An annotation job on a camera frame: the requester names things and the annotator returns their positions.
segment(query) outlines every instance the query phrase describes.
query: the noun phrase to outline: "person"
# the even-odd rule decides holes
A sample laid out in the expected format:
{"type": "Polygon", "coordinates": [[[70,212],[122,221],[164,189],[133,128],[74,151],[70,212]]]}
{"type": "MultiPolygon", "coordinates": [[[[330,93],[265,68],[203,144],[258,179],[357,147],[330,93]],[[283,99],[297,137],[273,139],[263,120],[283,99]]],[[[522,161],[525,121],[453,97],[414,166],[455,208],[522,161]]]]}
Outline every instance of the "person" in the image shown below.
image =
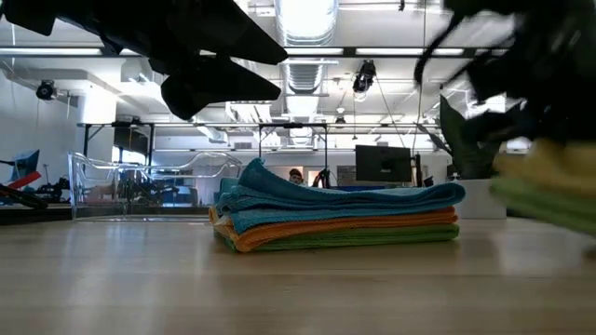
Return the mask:
{"type": "Polygon", "coordinates": [[[290,178],[289,181],[302,185],[305,180],[302,177],[302,172],[298,168],[293,168],[290,170],[290,178]]]}

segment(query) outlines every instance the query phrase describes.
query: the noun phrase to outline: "wooden table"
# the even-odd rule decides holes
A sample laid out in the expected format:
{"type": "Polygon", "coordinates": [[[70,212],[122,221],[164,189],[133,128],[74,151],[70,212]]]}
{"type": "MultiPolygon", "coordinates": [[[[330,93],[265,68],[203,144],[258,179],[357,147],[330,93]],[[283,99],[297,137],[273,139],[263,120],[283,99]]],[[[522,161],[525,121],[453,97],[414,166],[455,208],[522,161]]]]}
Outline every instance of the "wooden table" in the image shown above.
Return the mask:
{"type": "Polygon", "coordinates": [[[200,222],[0,227],[0,333],[596,334],[596,240],[461,226],[448,243],[257,254],[200,222]]]}

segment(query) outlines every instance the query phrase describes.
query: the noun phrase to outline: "blurry green plant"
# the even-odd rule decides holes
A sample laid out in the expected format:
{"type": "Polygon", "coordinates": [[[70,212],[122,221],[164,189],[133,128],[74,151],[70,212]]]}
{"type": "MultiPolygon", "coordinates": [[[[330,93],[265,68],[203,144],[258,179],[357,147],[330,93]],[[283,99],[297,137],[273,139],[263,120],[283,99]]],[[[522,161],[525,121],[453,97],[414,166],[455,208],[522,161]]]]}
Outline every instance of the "blurry green plant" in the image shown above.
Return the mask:
{"type": "Polygon", "coordinates": [[[466,118],[454,109],[447,99],[440,96],[440,129],[445,138],[428,131],[423,125],[418,129],[427,134],[437,148],[449,154],[454,161],[455,170],[462,179],[488,179],[494,175],[493,160],[499,152],[501,143],[488,142],[483,145],[463,140],[463,127],[466,118]]]}

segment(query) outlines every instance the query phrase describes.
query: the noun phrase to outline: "clear plastic container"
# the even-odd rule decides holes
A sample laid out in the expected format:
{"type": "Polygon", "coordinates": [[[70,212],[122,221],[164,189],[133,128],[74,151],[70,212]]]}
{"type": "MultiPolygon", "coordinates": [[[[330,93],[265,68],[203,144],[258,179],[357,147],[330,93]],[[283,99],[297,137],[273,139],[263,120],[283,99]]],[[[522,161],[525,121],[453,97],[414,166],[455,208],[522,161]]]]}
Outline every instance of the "clear plastic container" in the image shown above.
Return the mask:
{"type": "Polygon", "coordinates": [[[207,214],[220,180],[238,177],[242,164],[225,153],[199,153],[177,166],[135,166],[69,153],[75,220],[156,220],[207,214]]]}

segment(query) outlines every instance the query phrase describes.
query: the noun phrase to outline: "green towel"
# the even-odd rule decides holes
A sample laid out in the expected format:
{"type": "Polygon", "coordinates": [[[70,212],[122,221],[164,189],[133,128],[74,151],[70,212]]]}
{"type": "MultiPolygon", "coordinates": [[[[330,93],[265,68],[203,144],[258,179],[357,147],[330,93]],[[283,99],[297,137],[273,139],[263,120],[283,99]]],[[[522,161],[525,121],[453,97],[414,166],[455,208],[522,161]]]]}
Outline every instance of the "green towel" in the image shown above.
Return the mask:
{"type": "Polygon", "coordinates": [[[596,198],[553,192],[513,178],[494,179],[491,191],[497,199],[521,214],[596,235],[596,198]]]}
{"type": "MultiPolygon", "coordinates": [[[[234,242],[215,232],[232,250],[234,242]]],[[[293,250],[304,248],[335,248],[380,246],[388,244],[449,241],[457,237],[456,224],[439,224],[400,228],[354,228],[317,234],[300,234],[280,238],[259,246],[255,251],[293,250]]]]}

